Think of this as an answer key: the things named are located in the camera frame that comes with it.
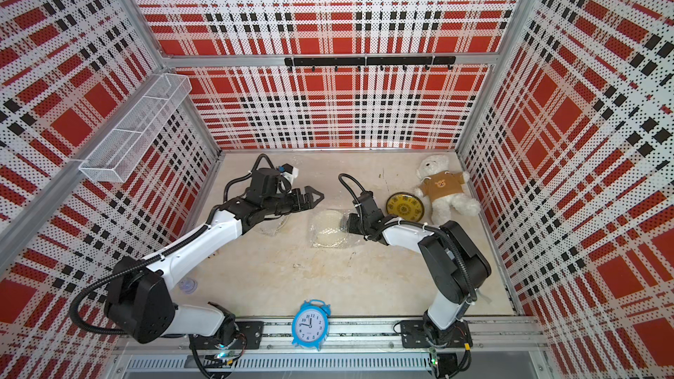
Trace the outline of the yellow patterned plate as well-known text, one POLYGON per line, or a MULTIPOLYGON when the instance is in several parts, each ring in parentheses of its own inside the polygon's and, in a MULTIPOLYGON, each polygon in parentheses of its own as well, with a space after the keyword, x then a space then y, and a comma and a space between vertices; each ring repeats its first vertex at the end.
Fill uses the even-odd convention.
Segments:
POLYGON ((407 192, 397 192, 391 195, 386 201, 385 208, 389 215, 412 222, 421 221, 426 212, 422 201, 407 192))

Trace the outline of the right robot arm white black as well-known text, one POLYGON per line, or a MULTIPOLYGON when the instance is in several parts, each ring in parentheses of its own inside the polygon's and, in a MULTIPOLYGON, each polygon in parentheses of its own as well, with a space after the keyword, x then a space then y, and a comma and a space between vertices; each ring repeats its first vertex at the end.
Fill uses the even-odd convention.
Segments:
POLYGON ((491 266, 455 221, 428 226, 379 209, 370 191, 353 195, 355 212, 347 221, 349 233, 385 246, 403 247, 421 255, 437 289, 423 314, 421 330, 430 347, 447 348, 467 337, 463 316, 477 302, 477 289, 491 275, 491 266))

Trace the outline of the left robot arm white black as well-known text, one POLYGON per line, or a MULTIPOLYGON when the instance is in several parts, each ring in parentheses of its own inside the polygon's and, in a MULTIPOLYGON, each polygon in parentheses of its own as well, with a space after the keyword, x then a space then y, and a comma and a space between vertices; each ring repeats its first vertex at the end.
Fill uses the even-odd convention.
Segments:
POLYGON ((297 177, 298 169, 290 165, 253 170, 245 177, 250 184, 244 194, 212 207, 204 223, 140 260, 123 258, 111 275, 84 288, 70 304, 70 320, 88 333, 127 335, 140 344, 165 335, 216 335, 228 311, 217 305, 177 305, 173 289, 202 261, 258 224, 312 210, 324 200, 311 186, 294 188, 297 177), (84 298, 101 288, 107 289, 104 314, 112 328, 93 326, 79 312, 84 298))

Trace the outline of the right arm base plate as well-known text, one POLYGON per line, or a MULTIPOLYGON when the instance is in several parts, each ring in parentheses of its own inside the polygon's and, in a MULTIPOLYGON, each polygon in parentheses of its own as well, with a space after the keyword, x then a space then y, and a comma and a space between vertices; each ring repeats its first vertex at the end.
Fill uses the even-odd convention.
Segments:
POLYGON ((439 329, 430 320, 403 320, 400 335, 404 348, 465 348, 473 346, 468 325, 457 321, 446 329, 439 329))

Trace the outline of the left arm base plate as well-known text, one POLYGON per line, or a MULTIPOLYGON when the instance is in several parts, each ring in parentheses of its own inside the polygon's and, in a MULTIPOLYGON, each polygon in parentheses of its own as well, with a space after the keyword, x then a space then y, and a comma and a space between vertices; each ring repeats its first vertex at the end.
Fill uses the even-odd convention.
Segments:
POLYGON ((261 321, 225 321, 211 336, 191 334, 198 350, 258 349, 263 338, 261 321))

